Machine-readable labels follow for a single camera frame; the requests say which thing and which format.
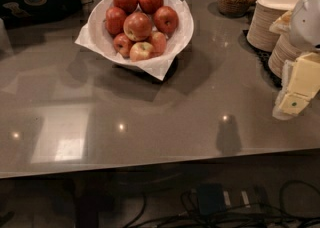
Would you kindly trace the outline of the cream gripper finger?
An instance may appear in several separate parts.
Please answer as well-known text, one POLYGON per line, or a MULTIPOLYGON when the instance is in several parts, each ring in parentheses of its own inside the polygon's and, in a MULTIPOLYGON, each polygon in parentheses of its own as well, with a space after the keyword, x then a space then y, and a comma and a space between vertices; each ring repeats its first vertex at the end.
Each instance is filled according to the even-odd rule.
POLYGON ((312 99, 320 90, 320 55, 307 53, 293 63, 288 91, 312 99))
POLYGON ((309 104, 310 100, 303 95, 288 90, 294 63, 286 60, 282 69, 282 89, 280 90, 272 111, 274 118, 289 120, 299 115, 309 104))

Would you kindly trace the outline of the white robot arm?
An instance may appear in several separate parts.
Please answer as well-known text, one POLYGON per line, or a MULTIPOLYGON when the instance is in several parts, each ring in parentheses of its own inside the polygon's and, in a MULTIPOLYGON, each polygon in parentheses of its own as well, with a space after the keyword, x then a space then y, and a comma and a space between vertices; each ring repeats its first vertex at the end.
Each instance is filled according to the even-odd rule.
POLYGON ((299 0, 288 28, 289 43, 301 51, 282 68, 282 89, 273 116, 289 120, 298 116, 320 91, 320 0, 299 0))

